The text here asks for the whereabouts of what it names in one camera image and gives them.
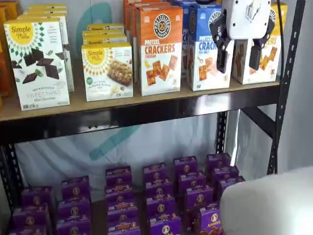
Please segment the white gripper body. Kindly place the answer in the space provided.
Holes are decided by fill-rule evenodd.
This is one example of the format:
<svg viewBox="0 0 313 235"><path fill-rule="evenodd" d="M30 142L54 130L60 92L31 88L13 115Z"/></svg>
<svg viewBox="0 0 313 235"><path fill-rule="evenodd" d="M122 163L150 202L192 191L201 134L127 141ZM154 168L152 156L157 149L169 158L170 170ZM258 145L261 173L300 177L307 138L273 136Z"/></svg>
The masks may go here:
<svg viewBox="0 0 313 235"><path fill-rule="evenodd" d="M268 27L270 6L269 0L223 0L222 13L229 38L262 38Z"/></svg>

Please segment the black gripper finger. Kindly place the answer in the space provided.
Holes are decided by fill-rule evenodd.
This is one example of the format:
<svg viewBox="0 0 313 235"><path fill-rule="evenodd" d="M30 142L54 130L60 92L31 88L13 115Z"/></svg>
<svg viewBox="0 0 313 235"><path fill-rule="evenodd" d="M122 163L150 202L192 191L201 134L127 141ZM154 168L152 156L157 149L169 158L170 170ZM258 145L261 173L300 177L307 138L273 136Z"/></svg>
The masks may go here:
<svg viewBox="0 0 313 235"><path fill-rule="evenodd" d="M249 67L256 71L259 69L262 49L264 48L266 42L269 40L270 34L272 33L274 26L275 23L271 18L269 18L265 35L260 39L253 39L253 46L251 47L250 52Z"/></svg>
<svg viewBox="0 0 313 235"><path fill-rule="evenodd" d="M210 21L209 28L213 41L218 50L216 62L217 70L225 73L227 66L227 57L229 55L227 48L230 43L234 42L234 40L232 40L228 34L228 29L226 25L227 11L216 13L217 16Z"/></svg>

